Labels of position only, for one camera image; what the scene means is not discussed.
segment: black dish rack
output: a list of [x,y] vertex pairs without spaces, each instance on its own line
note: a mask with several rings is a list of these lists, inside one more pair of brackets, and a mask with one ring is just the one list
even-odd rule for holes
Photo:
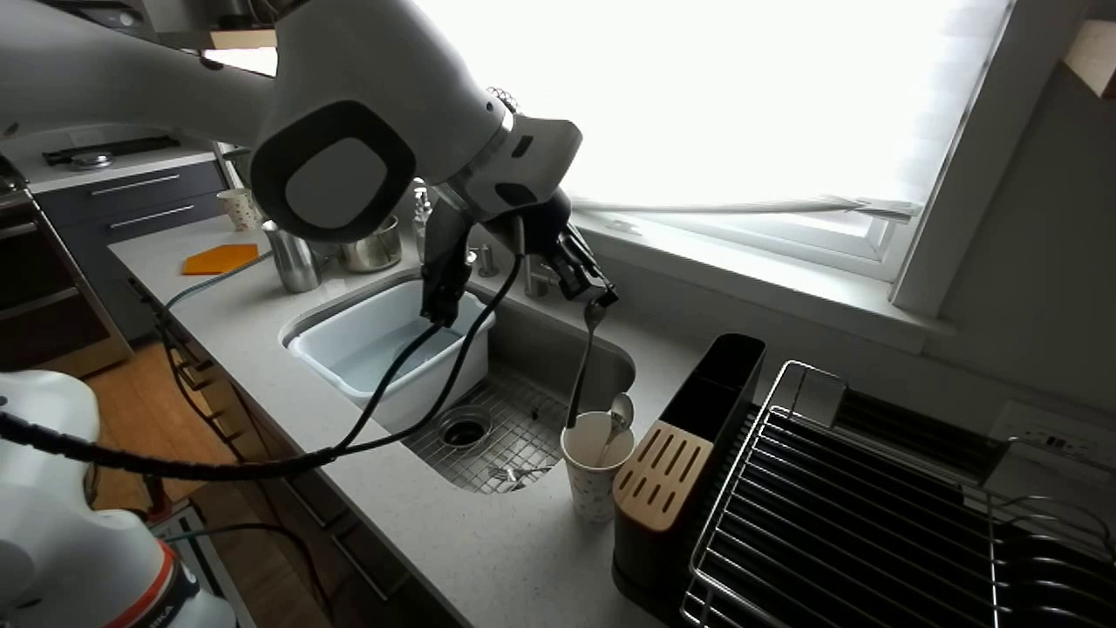
[[832,392],[781,371],[695,543],[682,624],[1116,624],[1099,515],[832,428]]

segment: orange object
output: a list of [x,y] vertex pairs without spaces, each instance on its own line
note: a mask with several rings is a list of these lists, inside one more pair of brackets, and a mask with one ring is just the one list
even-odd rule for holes
[[182,276],[226,276],[257,258],[255,244],[219,244],[182,261]]

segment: bright window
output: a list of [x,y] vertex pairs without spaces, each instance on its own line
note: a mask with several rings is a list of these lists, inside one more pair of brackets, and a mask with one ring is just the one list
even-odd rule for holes
[[881,279],[914,222],[744,209],[929,207],[1008,4],[418,0],[479,83],[581,126],[566,189],[591,209]]

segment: paper cup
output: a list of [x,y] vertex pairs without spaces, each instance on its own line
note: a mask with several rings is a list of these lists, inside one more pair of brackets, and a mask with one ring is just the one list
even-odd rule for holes
[[636,449],[631,428],[611,432],[607,410],[581,410],[577,428],[563,428],[563,458],[570,471],[572,514],[579,519],[611,519],[613,515],[613,473]]
[[224,189],[217,193],[217,201],[224,207],[224,212],[235,219],[242,232],[257,230],[257,207],[249,189]]

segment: countertop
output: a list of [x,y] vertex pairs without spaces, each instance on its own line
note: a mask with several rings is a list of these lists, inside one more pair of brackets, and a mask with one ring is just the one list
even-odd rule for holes
[[[177,276],[186,255],[244,240],[226,217],[177,230],[112,244],[123,266],[169,304],[177,288],[200,281]],[[408,244],[403,261],[366,279],[327,279],[310,294],[280,288],[277,266],[255,266],[226,281],[174,304],[174,317],[194,342],[299,443],[299,449],[330,445],[359,408],[284,349],[284,335],[307,312],[337,304],[353,288],[392,285],[414,276],[418,255]],[[572,307],[548,307],[548,317],[577,319]],[[702,349],[664,339],[613,307],[599,339],[636,358],[636,435],[665,408],[673,392],[702,358]],[[431,588],[480,628],[637,628],[659,624],[653,614],[618,593],[611,578],[611,524],[579,524],[566,467],[550,467],[537,483],[506,496],[479,496],[450,483],[403,445],[385,445],[345,458],[324,473],[379,525],[379,535],[421,573]]]
[[151,169],[193,167],[212,159],[208,146],[169,146],[148,152],[116,157],[107,167],[49,167],[46,159],[16,159],[22,178],[27,180],[33,195],[49,195],[60,189],[85,189],[116,178],[138,178]]

